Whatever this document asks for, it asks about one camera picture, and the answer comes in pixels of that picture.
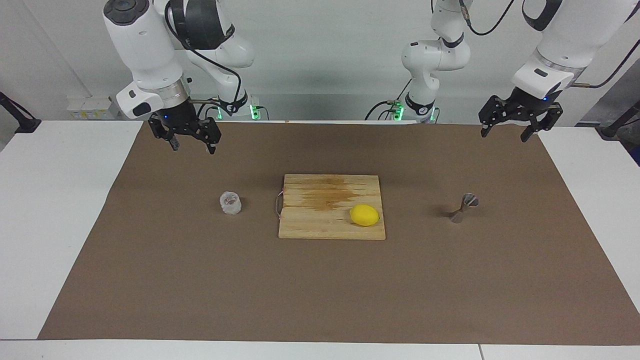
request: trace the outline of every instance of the green indicator light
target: green indicator light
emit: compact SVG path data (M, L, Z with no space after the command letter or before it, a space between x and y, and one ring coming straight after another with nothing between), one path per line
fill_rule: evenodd
M440 117L440 108L433 108L431 110L431 117L429 118L429 121L427 121L427 124L437 124L439 117Z
M260 120L260 112L251 104L249 107L251 108L251 118L253 120Z
M404 106L400 105L399 102L396 103L398 106L398 109L396 110L396 113L394 114L394 120L395 121L400 121L402 120L402 116L404 114Z

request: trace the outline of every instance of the brown table mat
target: brown table mat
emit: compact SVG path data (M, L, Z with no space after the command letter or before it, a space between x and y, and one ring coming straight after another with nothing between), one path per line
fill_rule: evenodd
M640 315L521 127L220 127L214 156L142 127L40 339L640 345ZM387 240L279 240L287 173L379 175ZM481 205L452 224L465 192Z

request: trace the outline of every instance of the lemon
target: lemon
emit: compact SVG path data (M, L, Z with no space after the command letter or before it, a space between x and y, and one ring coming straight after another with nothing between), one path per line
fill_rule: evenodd
M354 206L350 211L351 221L360 226L372 226L380 220L378 211L365 204Z

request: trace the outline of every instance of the wooden cutting board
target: wooden cutting board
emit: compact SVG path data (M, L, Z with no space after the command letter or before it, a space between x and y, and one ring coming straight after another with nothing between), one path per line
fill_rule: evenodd
M369 227L354 224L349 210L357 204L378 210L380 221ZM378 176L285 175L278 237L384 240L385 219Z

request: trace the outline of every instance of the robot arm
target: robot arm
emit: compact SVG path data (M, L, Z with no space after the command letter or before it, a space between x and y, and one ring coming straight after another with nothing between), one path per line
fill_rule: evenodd
M116 96L123 112L130 119L153 113L148 122L154 135L169 141L174 150L179 146L175 135L189 135L206 143L213 154L220 130L214 120L201 123L192 103L217 104L230 115L250 108L240 77L222 63L247 67L253 62L253 49L235 35L219 0L109 0L103 14L111 40L133 76ZM219 102L189 98L171 32L184 48L201 50L201 56L191 59L216 80Z
M483 137L494 125L509 120L530 123L522 133L523 142L540 130L550 130L563 113L554 101L573 85L638 4L638 0L545 1L536 18L527 14L527 0L523 4L525 20L543 38L513 76L511 96L502 100L494 95L479 112Z
M187 57L213 80L224 114L252 115L251 96L232 69L251 66L255 52L236 33L220 0L156 0L154 6L163 17L166 13L167 31L180 41L178 49L197 51L187 51Z
M470 7L473 0L465 0ZM424 122L433 111L440 88L435 71L460 70L467 65L471 55L465 41L465 19L460 0L438 1L431 18L431 27L438 40L412 42L404 48L402 62L411 72L412 83L403 98L404 117Z

